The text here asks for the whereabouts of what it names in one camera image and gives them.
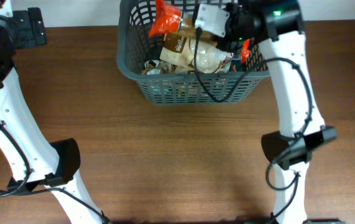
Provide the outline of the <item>white rice bag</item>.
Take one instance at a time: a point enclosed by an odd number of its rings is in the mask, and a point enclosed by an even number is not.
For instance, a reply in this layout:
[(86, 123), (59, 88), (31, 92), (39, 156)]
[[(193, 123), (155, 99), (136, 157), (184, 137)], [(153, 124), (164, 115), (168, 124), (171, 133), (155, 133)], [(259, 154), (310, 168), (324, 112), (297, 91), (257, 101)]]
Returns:
[(213, 44), (188, 37), (166, 34), (160, 59), (177, 67), (194, 68), (194, 59), (197, 61), (197, 70), (201, 73), (217, 73), (228, 64), (234, 54), (219, 50)]

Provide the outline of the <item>orange spaghetti packet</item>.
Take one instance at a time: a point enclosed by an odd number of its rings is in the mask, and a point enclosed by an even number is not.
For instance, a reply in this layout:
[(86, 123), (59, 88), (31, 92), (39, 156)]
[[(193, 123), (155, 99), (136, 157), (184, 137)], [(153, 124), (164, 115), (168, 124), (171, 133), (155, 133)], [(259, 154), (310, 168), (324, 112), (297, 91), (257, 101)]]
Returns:
[(155, 20), (148, 36), (178, 35), (203, 42), (215, 43), (227, 37), (226, 23), (232, 13), (210, 4), (196, 4), (188, 12), (163, 0), (156, 0)]

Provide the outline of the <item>beige nuts bag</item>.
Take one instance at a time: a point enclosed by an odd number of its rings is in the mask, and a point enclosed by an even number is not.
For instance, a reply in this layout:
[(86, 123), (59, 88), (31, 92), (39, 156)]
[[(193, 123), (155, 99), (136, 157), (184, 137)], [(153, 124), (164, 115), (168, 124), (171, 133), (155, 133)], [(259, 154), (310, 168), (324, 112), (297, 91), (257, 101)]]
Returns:
[(144, 63), (144, 70), (141, 71), (142, 75), (164, 75), (173, 73), (176, 65), (163, 60), (148, 60)]

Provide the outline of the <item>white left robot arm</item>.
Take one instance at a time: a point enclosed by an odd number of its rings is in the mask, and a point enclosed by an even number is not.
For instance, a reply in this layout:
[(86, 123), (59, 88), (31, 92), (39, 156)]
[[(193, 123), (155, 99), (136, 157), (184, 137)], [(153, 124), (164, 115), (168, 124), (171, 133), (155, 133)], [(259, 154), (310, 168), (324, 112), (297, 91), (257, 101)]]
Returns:
[(39, 8), (15, 11), (0, 1), (0, 149), (12, 177), (0, 198), (52, 192), (72, 223), (108, 223), (80, 175), (77, 142), (48, 142), (22, 94), (14, 56), (47, 43)]

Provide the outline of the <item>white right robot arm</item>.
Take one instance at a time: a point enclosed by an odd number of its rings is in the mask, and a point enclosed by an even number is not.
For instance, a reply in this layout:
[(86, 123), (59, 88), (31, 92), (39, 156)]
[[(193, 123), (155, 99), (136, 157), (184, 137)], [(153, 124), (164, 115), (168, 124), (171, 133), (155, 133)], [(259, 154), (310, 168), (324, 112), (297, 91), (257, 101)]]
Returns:
[(278, 106), (278, 131), (261, 145), (269, 164), (268, 186), (276, 192), (268, 223), (308, 223), (305, 182), (313, 152), (334, 141), (316, 104), (306, 61), (306, 34), (298, 1), (238, 1), (224, 8), (225, 39), (253, 39), (272, 79)]

